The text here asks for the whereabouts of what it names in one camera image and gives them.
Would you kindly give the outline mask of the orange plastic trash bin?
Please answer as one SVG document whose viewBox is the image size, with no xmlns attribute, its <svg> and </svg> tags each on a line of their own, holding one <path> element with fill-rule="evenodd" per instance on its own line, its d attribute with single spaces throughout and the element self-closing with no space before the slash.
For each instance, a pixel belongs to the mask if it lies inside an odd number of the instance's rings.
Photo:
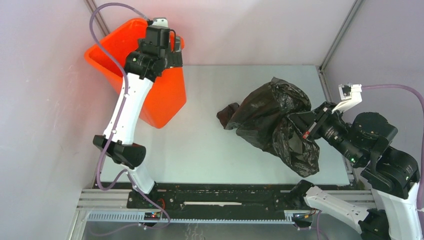
<svg viewBox="0 0 424 240">
<path fill-rule="evenodd" d="M 133 18 L 102 40 L 101 45 L 119 62 L 125 64 L 128 54 L 146 35 L 147 21 Z M 116 64 L 94 44 L 84 54 L 85 60 L 102 73 L 117 94 L 121 92 L 123 74 Z M 139 118 L 157 129 L 163 128 L 187 101 L 182 67 L 170 68 L 157 77 L 142 106 Z"/>
</svg>

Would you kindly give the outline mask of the black plastic trash bag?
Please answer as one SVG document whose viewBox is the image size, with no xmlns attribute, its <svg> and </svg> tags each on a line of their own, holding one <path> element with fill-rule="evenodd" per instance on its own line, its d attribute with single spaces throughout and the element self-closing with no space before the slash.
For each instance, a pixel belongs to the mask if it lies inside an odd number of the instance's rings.
<svg viewBox="0 0 424 240">
<path fill-rule="evenodd" d="M 320 147 L 305 140 L 289 115 L 308 112 L 312 105 L 308 95 L 284 79 L 271 81 L 252 91 L 241 103 L 228 104 L 216 114 L 225 130 L 253 147 L 278 157 L 300 177 L 320 171 Z"/>
</svg>

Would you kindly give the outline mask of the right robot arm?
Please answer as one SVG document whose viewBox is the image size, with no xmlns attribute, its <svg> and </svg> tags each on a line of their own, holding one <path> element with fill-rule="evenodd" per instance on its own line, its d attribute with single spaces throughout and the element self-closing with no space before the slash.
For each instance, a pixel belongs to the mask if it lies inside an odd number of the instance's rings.
<svg viewBox="0 0 424 240">
<path fill-rule="evenodd" d="M 360 168 L 381 198 L 383 209 L 365 208 L 334 197 L 313 183 L 301 180 L 291 191 L 291 204 L 324 211 L 350 226 L 363 240 L 421 240 L 417 197 L 420 171 L 408 153 L 391 146 L 398 130 L 376 112 L 363 112 L 353 123 L 331 102 L 312 111 L 293 113 L 289 120 L 303 140 L 324 139 L 354 168 Z"/>
</svg>

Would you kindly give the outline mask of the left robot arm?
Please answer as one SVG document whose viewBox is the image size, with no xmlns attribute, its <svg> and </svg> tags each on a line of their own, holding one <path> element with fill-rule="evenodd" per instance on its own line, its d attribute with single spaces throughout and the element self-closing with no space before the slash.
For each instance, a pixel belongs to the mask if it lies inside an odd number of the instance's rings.
<svg viewBox="0 0 424 240">
<path fill-rule="evenodd" d="M 138 201 L 145 208 L 153 208 L 158 202 L 154 191 L 156 182 L 143 164 L 147 150 L 134 142 L 134 134 L 142 106 L 156 79 L 164 70 L 182 67 L 181 49 L 177 48 L 177 36 L 173 29 L 150 25 L 145 37 L 138 41 L 138 48 L 125 58 L 120 69 L 123 81 L 120 94 L 102 135 L 95 135 L 93 144 L 100 150 L 96 167 L 98 187 L 107 191 L 113 187 L 101 184 L 101 170 L 106 157 L 122 167 L 132 187 L 140 192 Z"/>
</svg>

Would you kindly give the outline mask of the small electronics board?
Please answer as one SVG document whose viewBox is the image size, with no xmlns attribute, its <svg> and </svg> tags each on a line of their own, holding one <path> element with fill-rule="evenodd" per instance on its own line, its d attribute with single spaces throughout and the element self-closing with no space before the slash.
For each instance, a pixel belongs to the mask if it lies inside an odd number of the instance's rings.
<svg viewBox="0 0 424 240">
<path fill-rule="evenodd" d="M 161 213 L 146 212 L 143 219 L 145 221 L 158 221 L 161 219 Z"/>
</svg>

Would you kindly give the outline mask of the left aluminium corner post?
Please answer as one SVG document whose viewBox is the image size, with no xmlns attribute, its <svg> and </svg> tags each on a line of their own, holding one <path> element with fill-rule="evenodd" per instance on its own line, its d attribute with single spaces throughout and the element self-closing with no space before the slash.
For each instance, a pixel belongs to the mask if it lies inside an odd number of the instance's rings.
<svg viewBox="0 0 424 240">
<path fill-rule="evenodd" d="M 95 0 L 83 0 L 83 2 L 86 4 L 90 14 L 92 14 L 94 10 L 98 7 L 98 4 Z M 94 22 L 96 23 L 103 37 L 106 37 L 110 33 L 110 29 L 107 26 L 100 11 L 95 15 Z"/>
</svg>

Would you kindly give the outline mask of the aluminium corner post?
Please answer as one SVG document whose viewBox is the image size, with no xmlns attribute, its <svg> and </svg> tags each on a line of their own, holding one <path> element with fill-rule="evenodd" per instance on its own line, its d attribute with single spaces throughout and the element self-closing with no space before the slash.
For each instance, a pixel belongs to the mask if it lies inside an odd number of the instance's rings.
<svg viewBox="0 0 424 240">
<path fill-rule="evenodd" d="M 83 0 L 83 2 L 86 4 L 90 14 L 92 14 L 94 10 L 98 7 L 98 4 L 95 0 Z M 95 15 L 94 22 L 96 23 L 103 37 L 106 37 L 110 33 L 110 29 L 107 26 L 100 11 Z"/>
<path fill-rule="evenodd" d="M 348 32 L 350 26 L 354 22 L 358 12 L 360 11 L 362 5 L 364 4 L 365 0 L 355 0 L 347 13 L 343 23 L 341 24 L 340 29 L 338 30 L 332 44 L 330 45 L 330 48 L 328 49 L 324 59 L 322 60 L 319 70 L 323 73 L 327 66 L 329 65 L 330 61 L 332 60 L 335 52 L 337 51 L 340 43 L 344 39 L 344 36 Z"/>
</svg>

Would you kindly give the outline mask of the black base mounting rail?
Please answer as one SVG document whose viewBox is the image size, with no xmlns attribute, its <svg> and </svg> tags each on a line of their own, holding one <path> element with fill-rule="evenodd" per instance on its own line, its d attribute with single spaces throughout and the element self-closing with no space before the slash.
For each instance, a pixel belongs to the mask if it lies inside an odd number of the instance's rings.
<svg viewBox="0 0 424 240">
<path fill-rule="evenodd" d="M 289 211 L 300 219 L 317 214 L 302 198 L 304 187 L 294 184 L 157 183 L 147 197 L 170 218 L 284 219 Z"/>
</svg>

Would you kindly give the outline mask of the right aluminium corner post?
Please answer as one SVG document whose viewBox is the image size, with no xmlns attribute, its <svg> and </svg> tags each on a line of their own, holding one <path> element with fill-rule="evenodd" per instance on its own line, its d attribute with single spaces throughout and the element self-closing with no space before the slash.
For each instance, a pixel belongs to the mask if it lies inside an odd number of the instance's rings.
<svg viewBox="0 0 424 240">
<path fill-rule="evenodd" d="M 354 22 L 358 12 L 360 11 L 362 5 L 364 4 L 365 0 L 355 0 L 347 13 L 343 23 L 341 24 L 340 29 L 338 30 L 332 44 L 330 45 L 330 48 L 328 49 L 324 59 L 322 60 L 319 70 L 323 73 L 327 66 L 329 65 L 330 61 L 332 60 L 335 52 L 337 51 L 340 43 L 344 39 L 344 36 L 348 32 L 350 26 Z"/>
</svg>

